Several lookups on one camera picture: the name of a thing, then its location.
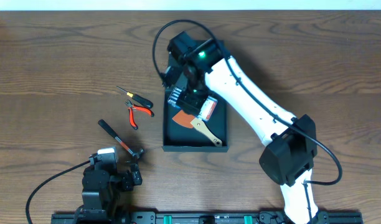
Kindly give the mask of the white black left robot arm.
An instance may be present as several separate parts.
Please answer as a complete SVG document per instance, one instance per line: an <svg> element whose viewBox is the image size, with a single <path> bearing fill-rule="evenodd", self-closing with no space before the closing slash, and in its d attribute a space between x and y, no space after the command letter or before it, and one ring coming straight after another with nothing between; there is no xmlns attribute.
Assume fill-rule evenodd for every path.
<svg viewBox="0 0 381 224"><path fill-rule="evenodd" d="M138 161L127 162L129 169L119 172L114 152L93 154L83 172L83 205L75 212L74 223L130 223L130 214L119 206L121 194L141 185Z"/></svg>

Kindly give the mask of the clear precision screwdriver set case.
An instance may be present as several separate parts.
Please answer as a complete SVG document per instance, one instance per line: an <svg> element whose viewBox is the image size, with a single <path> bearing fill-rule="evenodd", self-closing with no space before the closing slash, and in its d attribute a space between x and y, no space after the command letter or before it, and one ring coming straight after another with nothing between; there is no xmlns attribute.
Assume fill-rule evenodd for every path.
<svg viewBox="0 0 381 224"><path fill-rule="evenodd" d="M207 91L181 90L174 87L169 90L167 102L169 105L202 121L208 121L217 106L218 100L209 95Z"/></svg>

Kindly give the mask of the orange scraper with wooden handle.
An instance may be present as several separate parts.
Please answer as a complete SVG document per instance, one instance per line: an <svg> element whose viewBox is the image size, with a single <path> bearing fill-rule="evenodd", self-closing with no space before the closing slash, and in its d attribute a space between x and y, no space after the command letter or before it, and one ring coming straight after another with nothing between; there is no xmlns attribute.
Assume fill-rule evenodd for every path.
<svg viewBox="0 0 381 224"><path fill-rule="evenodd" d="M207 125L201 119L185 113L183 110L180 110L177 114L172 117L172 120L189 129L195 129L196 131L202 133L205 137L207 137L216 147L222 147L222 141L214 135Z"/></svg>

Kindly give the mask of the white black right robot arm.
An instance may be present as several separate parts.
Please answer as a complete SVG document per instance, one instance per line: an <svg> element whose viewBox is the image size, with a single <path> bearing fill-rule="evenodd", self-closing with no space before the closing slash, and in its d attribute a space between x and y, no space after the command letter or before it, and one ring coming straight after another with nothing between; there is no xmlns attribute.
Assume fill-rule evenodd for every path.
<svg viewBox="0 0 381 224"><path fill-rule="evenodd" d="M167 46L173 64L165 71L172 91L167 102L174 117L200 128L222 98L250 125L264 145L259 163L280 186L285 215L293 223L312 223L318 214L311 176L317 154L316 126L307 115L297 118L271 100L243 72L235 58L214 39L198 42L186 34Z"/></svg>

